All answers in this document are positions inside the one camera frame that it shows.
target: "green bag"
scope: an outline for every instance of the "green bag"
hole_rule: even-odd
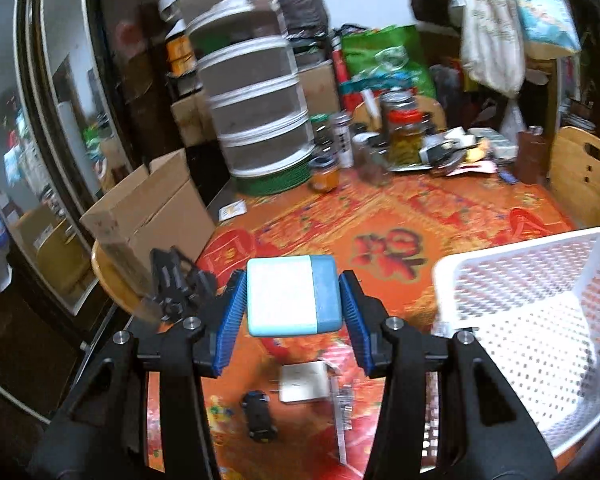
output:
[[[436,98],[420,35],[413,25],[343,36],[342,55],[353,82],[375,89],[407,86],[410,81],[419,94]]]

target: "red tablecloth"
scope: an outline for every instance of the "red tablecloth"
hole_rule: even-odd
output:
[[[198,264],[224,285],[249,258],[332,254],[338,271],[353,269],[366,294],[421,330],[436,313],[431,271],[447,254],[461,253],[573,229],[538,186],[504,184],[497,176],[432,178],[396,176],[381,189],[341,172],[327,195],[307,186],[265,198],[248,198],[248,212],[222,223]],[[278,439],[257,444],[247,436],[240,408],[250,390],[277,388],[281,364],[337,361],[342,382],[354,385],[353,429],[347,431],[347,466],[337,459],[328,402],[282,404],[269,394]],[[151,374],[148,398],[150,465],[162,469],[159,376]],[[250,337],[243,322],[229,366],[218,380],[203,380],[206,410],[223,478],[361,478],[373,443],[384,387],[367,380],[352,358],[346,329],[285,339]],[[432,457],[425,457],[423,464]]]

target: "green base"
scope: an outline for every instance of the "green base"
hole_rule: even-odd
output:
[[[309,158],[301,160],[286,170],[266,176],[257,176],[255,178],[239,178],[234,176],[238,192],[250,196],[265,196],[282,193],[287,189],[298,187],[309,180],[311,176],[308,166]]]

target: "metal bolt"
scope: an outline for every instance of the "metal bolt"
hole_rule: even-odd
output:
[[[475,341],[475,336],[468,330],[458,332],[458,341],[463,345],[469,345]]]
[[[195,330],[202,325],[199,318],[195,316],[189,316],[182,320],[182,326],[185,330]]]
[[[127,341],[129,341],[129,332],[126,330],[120,330],[113,335],[113,342],[116,345],[123,345]]]
[[[384,324],[391,330],[400,330],[404,326],[404,321],[399,317],[391,316],[384,320]]]

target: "red lid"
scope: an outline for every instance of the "red lid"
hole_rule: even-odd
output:
[[[391,110],[387,118],[392,123],[419,123],[422,121],[422,112],[419,110]]]

